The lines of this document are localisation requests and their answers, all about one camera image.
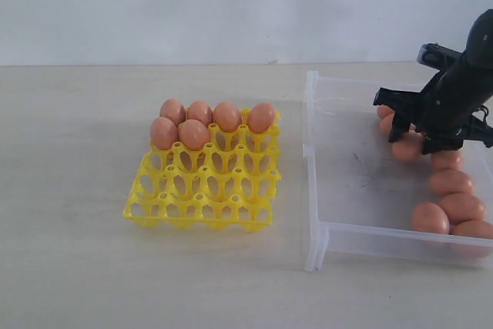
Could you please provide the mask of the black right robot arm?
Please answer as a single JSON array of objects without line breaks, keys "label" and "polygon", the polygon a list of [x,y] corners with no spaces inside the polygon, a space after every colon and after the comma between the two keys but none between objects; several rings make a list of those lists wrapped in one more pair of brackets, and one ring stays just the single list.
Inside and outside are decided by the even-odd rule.
[{"label": "black right robot arm", "polygon": [[423,155],[460,149],[466,140],[491,148],[485,103],[492,97],[492,10],[478,16],[464,51],[428,43],[417,61],[437,70],[421,91],[381,87],[374,97],[375,106],[394,110],[388,142],[399,141],[415,126],[424,134]]}]

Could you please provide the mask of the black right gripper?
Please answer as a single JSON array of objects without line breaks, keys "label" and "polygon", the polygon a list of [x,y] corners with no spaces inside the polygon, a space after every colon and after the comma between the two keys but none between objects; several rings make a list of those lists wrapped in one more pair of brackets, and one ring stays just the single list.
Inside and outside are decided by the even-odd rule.
[{"label": "black right gripper", "polygon": [[480,74],[437,74],[420,93],[380,87],[373,105],[394,111],[389,143],[401,140],[412,123],[424,133],[422,155],[459,150],[466,140],[492,147],[492,127],[474,116],[481,109]]}]

